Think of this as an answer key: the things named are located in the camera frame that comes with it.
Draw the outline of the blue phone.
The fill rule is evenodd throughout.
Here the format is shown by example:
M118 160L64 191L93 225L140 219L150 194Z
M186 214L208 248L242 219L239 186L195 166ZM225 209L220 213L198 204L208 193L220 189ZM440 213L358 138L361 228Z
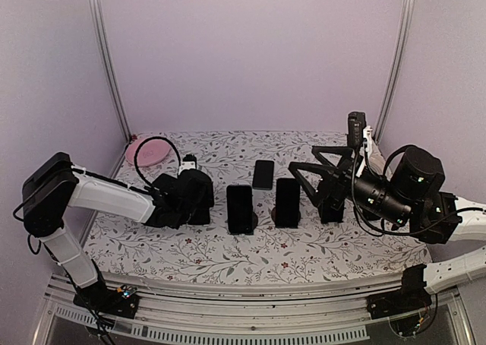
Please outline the blue phone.
M229 185L226 189L227 224L233 235L252 234L253 196L249 185Z

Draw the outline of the front aluminium rail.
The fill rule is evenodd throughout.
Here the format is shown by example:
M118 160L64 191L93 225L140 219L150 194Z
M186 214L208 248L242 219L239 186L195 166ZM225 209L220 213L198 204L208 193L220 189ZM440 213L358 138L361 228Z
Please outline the front aluminium rail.
M442 292L424 332L403 337L414 312L373 319L366 299L399 286L396 274L329 283L216 285L106 274L114 288L137 288L133 318L115 317L118 344L472 344L456 289Z

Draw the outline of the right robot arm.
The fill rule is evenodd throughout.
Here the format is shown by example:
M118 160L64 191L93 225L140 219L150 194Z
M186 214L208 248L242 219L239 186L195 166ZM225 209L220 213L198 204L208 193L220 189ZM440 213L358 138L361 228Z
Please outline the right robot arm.
M437 260L402 273L393 305L409 311L426 296L485 275L485 205L442 191L440 159L408 144L391 177L365 167L348 147L313 147L317 163L292 162L289 171L315 207L329 219L350 201L356 220L375 236L407 237L437 247Z

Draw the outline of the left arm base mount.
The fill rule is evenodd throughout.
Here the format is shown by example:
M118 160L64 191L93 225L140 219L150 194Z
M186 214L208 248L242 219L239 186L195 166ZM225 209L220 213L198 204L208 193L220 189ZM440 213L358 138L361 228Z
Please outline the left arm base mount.
M137 287L123 284L116 289L107 287L103 278L85 288L74 287L73 303L93 312L134 319L140 297Z

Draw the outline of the aluminium frame post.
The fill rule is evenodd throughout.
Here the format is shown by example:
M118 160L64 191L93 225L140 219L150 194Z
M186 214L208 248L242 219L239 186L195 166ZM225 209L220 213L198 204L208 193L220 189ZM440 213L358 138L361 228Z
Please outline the aluminium frame post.
M399 29L396 38L396 46L387 85L383 95L380 112L374 129L374 141L379 144L383 140L387 120L393 105L393 98L398 84L402 61L406 52L406 44L409 37L412 18L414 14L415 0L402 0L402 10L399 19Z
M103 19L103 8L101 0L88 0L90 13L93 20L94 33L99 47L99 54L103 64L104 74L112 99L115 117L117 118L122 136L126 143L131 141L131 129L128 122L127 113L123 106L118 82L115 75L115 68L112 62L112 56L109 49L109 41L106 32L106 26Z

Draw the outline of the pink plate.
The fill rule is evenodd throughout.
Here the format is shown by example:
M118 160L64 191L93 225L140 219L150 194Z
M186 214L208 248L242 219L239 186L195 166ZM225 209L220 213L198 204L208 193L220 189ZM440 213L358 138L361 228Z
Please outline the pink plate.
M125 151L125 159L132 166L134 165L134 156L138 147L142 144L137 155L137 165L139 167L154 166L162 162L172 149L170 145L162 140L156 139L144 143L145 138L138 138L128 145Z

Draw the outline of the right aluminium frame post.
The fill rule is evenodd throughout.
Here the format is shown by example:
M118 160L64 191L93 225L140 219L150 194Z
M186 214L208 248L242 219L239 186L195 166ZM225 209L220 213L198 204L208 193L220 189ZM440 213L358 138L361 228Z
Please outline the right aluminium frame post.
M387 120L393 105L393 98L398 84L402 61L406 52L406 44L409 37L412 18L414 14L415 0L402 0L402 10L399 19L399 29L396 38L396 46L387 85L383 95L380 112L374 129L374 141L379 144L383 140Z

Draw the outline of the black phone front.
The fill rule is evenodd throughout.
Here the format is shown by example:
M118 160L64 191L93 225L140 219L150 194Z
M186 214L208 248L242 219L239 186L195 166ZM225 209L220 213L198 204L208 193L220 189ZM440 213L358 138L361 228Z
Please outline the black phone front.
M320 217L320 222L324 224L328 223L341 223L343 221L345 206L341 203L336 206L331 201L323 201L318 207L318 213Z

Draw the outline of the left aluminium frame post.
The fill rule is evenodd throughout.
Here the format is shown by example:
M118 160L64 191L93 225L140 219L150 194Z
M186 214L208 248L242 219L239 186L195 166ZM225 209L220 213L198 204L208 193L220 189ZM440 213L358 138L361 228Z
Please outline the left aluminium frame post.
M88 0L90 13L93 20L94 33L99 47L99 54L103 64L104 74L112 99L115 117L117 118L122 136L126 143L131 141L131 129L128 122L127 113L123 106L118 82L115 75L115 68L112 62L112 56L109 49L109 41L106 32L106 26L103 19L103 8L101 0Z

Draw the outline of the black phone teal edge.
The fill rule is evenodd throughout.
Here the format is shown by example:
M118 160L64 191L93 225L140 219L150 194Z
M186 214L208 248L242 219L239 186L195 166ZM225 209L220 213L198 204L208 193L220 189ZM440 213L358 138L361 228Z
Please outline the black phone teal edge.
M256 190L271 190L273 188L274 162L272 160L257 160L254 164L252 188Z

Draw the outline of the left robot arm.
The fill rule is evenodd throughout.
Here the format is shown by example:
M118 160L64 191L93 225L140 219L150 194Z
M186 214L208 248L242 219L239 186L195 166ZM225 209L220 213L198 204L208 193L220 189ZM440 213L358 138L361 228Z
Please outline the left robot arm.
M176 176L161 174L146 188L90 172L64 152L52 155L22 186L22 202L14 218L54 256L84 298L97 310L113 302L110 289L82 249L67 220L76 210L101 212L140 225L178 229L205 225L214 205L213 181L192 159L182 161Z

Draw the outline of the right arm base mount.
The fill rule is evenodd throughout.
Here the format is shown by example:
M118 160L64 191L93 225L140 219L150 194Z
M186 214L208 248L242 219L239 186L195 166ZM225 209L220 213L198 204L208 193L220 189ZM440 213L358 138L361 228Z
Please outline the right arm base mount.
M427 282L424 279L424 270L426 268L426 264L409 267L402 273L399 289L369 295L366 298L366 309L371 318L389 318L415 312L411 319L391 321L392 331L400 337L414 337L426 331L437 316L435 309L431 322L424 324L432 305L431 294L425 290Z

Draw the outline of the pink phone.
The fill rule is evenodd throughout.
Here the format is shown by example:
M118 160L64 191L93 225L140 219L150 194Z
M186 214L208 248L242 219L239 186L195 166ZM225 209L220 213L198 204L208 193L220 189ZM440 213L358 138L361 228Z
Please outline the pink phone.
M276 181L274 223L278 228L297 228L300 221L300 185L296 179Z

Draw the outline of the black round base stand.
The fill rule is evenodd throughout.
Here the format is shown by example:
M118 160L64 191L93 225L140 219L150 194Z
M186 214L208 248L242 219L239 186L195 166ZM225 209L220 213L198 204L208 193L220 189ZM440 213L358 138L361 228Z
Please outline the black round base stand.
M250 223L250 229L254 230L258 225L258 216L256 215L255 212L251 213L251 223Z

